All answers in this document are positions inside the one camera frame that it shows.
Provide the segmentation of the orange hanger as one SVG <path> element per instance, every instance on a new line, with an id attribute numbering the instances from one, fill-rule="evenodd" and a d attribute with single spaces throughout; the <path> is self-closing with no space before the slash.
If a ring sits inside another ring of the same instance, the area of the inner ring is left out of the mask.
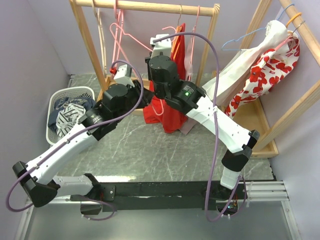
<path id="1" fill-rule="evenodd" d="M 180 24 L 182 10 L 183 10 L 182 5 L 180 5 L 180 14 L 177 22 L 177 27 L 175 29 L 175 33 L 180 33 L 185 29 L 185 23 Z M 180 47 L 179 36 L 175 36 L 172 41 L 172 48 L 171 48 L 171 54 L 170 54 L 170 58 L 172 61 L 175 60 L 179 47 Z"/>

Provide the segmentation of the pink plastic hanger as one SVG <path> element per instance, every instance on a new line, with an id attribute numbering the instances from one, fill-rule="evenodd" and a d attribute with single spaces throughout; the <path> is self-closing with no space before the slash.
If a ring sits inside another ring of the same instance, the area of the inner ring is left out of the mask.
<path id="1" fill-rule="evenodd" d="M 123 37 L 122 28 L 124 25 L 124 12 L 120 9 L 117 10 L 118 1 L 115 0 L 113 4 L 114 15 L 116 19 L 116 27 L 114 33 L 114 46 L 113 46 L 113 56 L 112 61 L 118 60 L 120 57 L 121 50 L 121 42 Z"/>

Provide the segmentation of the navy blue printed top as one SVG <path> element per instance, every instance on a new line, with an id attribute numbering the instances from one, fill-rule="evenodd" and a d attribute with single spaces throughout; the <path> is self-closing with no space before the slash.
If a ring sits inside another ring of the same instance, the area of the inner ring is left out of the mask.
<path id="1" fill-rule="evenodd" d="M 59 113 L 59 111 L 62 111 L 64 108 L 67 107 L 68 104 L 74 103 L 81 105 L 85 108 L 86 112 L 94 107 L 96 104 L 96 101 L 92 97 L 87 97 L 84 95 L 77 96 L 77 97 L 63 97 L 58 99 L 54 103 L 54 110 L 49 115 L 49 123 L 47 126 L 50 130 L 56 132 L 57 126 L 56 126 L 56 118 Z"/>

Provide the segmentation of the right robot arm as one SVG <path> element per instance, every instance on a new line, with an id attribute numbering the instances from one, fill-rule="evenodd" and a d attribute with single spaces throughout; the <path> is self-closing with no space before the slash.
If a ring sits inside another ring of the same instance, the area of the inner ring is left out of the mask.
<path id="1" fill-rule="evenodd" d="M 181 80 L 176 63 L 168 56 L 151 58 L 148 71 L 157 98 L 200 123 L 227 147 L 221 160 L 223 171 L 219 193 L 222 198 L 231 199 L 237 192 L 236 182 L 252 155 L 260 133 L 245 129 L 229 118 L 214 105 L 203 88 Z"/>

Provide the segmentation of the red white striped top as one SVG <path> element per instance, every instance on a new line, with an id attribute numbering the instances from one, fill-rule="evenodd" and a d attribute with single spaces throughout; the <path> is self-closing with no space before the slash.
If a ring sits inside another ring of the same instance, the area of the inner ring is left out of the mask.
<path id="1" fill-rule="evenodd" d="M 70 103 L 63 110 L 59 111 L 56 118 L 56 134 L 64 137 L 75 126 L 78 120 L 84 116 L 86 109 L 76 103 Z"/>

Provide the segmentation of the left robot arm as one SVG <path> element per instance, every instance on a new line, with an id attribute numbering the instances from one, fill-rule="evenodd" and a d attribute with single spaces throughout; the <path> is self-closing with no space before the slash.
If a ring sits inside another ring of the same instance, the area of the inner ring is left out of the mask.
<path id="1" fill-rule="evenodd" d="M 137 80 L 133 85 L 115 83 L 55 145 L 28 163 L 18 161 L 12 169 L 32 204 L 39 208 L 56 197 L 69 195 L 102 200 L 101 184 L 92 174 L 62 177 L 57 173 L 69 160 L 113 131 L 133 110 L 150 104 L 153 96 Z"/>

